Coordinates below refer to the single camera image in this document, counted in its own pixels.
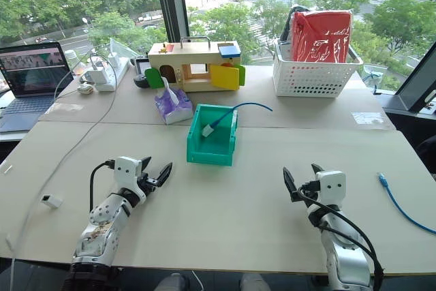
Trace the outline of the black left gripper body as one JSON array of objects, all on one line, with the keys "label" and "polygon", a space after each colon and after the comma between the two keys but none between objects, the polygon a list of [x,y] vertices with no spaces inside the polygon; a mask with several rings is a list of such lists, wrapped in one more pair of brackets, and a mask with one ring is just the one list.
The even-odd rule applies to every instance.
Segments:
[{"label": "black left gripper body", "polygon": [[141,172],[140,176],[137,178],[137,184],[144,194],[149,194],[154,192],[158,187],[159,179],[151,178],[148,173]]}]

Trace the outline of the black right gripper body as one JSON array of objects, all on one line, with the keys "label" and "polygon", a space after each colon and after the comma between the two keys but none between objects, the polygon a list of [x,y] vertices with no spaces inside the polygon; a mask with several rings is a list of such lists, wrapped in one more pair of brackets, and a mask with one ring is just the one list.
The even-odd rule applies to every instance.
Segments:
[{"label": "black right gripper body", "polygon": [[298,197],[309,208],[314,202],[317,202],[320,191],[320,182],[318,180],[304,183],[297,189]]}]

